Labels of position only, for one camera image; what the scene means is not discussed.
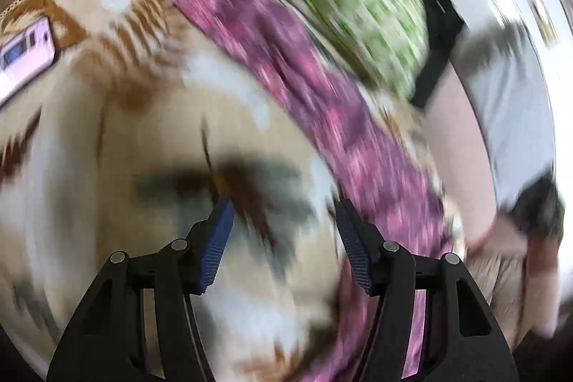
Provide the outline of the purple floral cloth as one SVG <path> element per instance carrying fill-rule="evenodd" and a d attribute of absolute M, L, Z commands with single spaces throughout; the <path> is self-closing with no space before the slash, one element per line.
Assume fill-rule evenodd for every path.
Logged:
<path fill-rule="evenodd" d="M 356 86 L 326 67 L 278 0 L 177 0 L 184 15 L 260 84 L 316 149 L 301 168 L 278 157 L 218 158 L 235 207 L 220 275 L 201 301 L 221 381 L 347 381 L 375 300 L 356 284 L 333 220 L 349 196 L 366 220 L 411 252 L 449 251 L 444 207 L 427 175 L 381 128 Z"/>

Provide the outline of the pink sofa backrest cushion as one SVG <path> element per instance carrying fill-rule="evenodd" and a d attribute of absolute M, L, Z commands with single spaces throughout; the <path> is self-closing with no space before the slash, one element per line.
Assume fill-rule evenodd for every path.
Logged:
<path fill-rule="evenodd" d="M 466 246 L 476 250 L 491 232 L 496 198 L 484 138 L 452 65 L 424 107 L 422 128 L 445 192 L 459 209 Z"/>

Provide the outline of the striped beige cushion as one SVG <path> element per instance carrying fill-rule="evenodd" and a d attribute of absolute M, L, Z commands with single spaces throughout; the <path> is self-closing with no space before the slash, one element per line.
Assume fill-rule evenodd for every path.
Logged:
<path fill-rule="evenodd" d="M 496 251 L 490 242 L 467 256 L 471 272 L 509 346 L 517 348 L 528 334 L 550 339 L 558 327 L 560 284 L 558 237 L 528 238 L 524 251 Z"/>

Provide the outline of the leaf-patterned beige blanket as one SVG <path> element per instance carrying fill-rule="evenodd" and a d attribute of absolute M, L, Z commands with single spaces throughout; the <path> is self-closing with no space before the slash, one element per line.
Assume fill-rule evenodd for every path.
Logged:
<path fill-rule="evenodd" d="M 19 0 L 11 40 L 49 18 L 58 57 L 1 109 L 1 325 L 45 376 L 71 315 L 117 250 L 153 253 L 206 217 L 218 158 L 273 156 L 301 168 L 316 149 L 255 76 L 177 0 Z M 306 28 L 331 71 L 328 48 Z M 401 130 L 411 107 L 355 82 L 372 117 L 429 176 Z"/>

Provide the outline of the grey pillow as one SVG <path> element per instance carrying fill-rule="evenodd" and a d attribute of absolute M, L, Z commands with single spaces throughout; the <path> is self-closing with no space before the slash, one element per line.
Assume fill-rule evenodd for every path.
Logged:
<path fill-rule="evenodd" d="M 474 35 L 453 58 L 491 163 L 496 202 L 508 211 L 555 163 L 546 82 L 522 24 Z"/>

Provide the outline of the black garment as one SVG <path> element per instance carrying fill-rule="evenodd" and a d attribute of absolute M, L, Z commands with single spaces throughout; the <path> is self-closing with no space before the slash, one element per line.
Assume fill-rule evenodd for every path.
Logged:
<path fill-rule="evenodd" d="M 422 0 L 427 19 L 429 53 L 416 78 L 410 103 L 423 110 L 451 60 L 457 38 L 465 27 L 451 0 Z"/>

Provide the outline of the pink smartphone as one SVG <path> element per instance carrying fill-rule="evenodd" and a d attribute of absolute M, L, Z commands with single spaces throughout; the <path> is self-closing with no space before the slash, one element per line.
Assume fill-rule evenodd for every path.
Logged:
<path fill-rule="evenodd" d="M 4 105 L 29 81 L 56 62 L 49 18 L 39 18 L 1 46 L 0 98 Z"/>

